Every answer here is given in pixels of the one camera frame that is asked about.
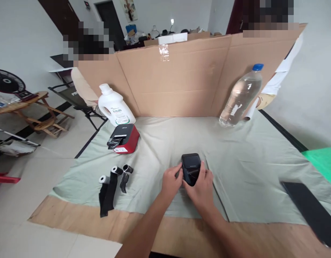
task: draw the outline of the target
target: door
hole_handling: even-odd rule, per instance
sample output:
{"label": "door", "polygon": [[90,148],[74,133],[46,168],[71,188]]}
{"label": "door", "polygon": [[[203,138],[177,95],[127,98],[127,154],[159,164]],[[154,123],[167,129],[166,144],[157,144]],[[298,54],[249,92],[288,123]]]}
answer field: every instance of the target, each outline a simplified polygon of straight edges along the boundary
{"label": "door", "polygon": [[78,41],[80,21],[68,0],[38,0],[48,16],[68,41]]}
{"label": "door", "polygon": [[123,50],[126,42],[113,1],[96,4],[96,8],[104,22],[105,29],[109,29],[109,40],[114,42],[114,49]]}
{"label": "door", "polygon": [[243,0],[235,0],[226,34],[243,32]]}

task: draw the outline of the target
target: plastic water bottle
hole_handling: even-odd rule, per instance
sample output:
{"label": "plastic water bottle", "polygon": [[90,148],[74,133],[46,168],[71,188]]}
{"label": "plastic water bottle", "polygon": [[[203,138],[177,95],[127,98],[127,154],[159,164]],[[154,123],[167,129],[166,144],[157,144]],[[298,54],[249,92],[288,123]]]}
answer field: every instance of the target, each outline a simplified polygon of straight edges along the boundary
{"label": "plastic water bottle", "polygon": [[255,64],[253,70],[239,79],[232,88],[230,98],[219,117],[223,127],[235,126],[242,119],[244,111],[261,89],[262,68],[263,64]]}

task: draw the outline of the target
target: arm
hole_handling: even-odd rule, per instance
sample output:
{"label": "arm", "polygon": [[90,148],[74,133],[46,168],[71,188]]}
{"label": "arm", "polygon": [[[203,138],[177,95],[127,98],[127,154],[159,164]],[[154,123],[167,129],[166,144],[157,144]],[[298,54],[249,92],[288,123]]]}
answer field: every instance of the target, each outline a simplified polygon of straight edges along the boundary
{"label": "arm", "polygon": [[[115,256],[116,258],[149,257],[163,215],[181,186],[183,176],[181,165],[182,163],[164,172],[161,192],[137,226],[124,240],[123,246]],[[176,178],[175,174],[178,171],[180,171],[179,176]]]}
{"label": "arm", "polygon": [[261,257],[251,243],[226,222],[213,203],[213,173],[205,169],[202,161],[196,184],[191,187],[183,181],[189,197],[202,219],[216,233],[230,257]]}

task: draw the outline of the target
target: beige shirt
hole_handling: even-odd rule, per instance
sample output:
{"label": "beige shirt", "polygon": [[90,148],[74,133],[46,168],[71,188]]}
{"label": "beige shirt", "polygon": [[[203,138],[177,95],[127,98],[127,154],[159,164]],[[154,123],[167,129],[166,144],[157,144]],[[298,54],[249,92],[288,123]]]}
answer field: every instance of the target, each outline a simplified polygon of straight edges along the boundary
{"label": "beige shirt", "polygon": [[74,67],[71,71],[71,78],[77,93],[81,96],[81,98],[85,101],[87,106],[92,106],[94,109],[97,106],[95,101],[98,101],[99,98],[92,90],[92,88],[87,83],[86,79],[82,76],[81,72],[77,67]]}

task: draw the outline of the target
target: hand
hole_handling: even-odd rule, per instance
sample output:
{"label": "hand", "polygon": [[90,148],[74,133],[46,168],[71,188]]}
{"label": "hand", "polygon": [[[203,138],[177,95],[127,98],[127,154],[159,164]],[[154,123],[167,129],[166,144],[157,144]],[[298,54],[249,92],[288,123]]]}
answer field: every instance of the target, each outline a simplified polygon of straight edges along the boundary
{"label": "hand", "polygon": [[202,217],[215,208],[213,203],[213,173],[211,170],[205,169],[203,161],[195,185],[192,187],[183,180],[183,186]]}
{"label": "hand", "polygon": [[[163,174],[162,190],[160,195],[162,195],[165,198],[165,200],[169,202],[169,204],[174,199],[182,183],[183,170],[181,166],[182,163],[180,163],[176,167],[168,168]],[[178,177],[176,178],[175,174],[178,171],[180,172]]]}

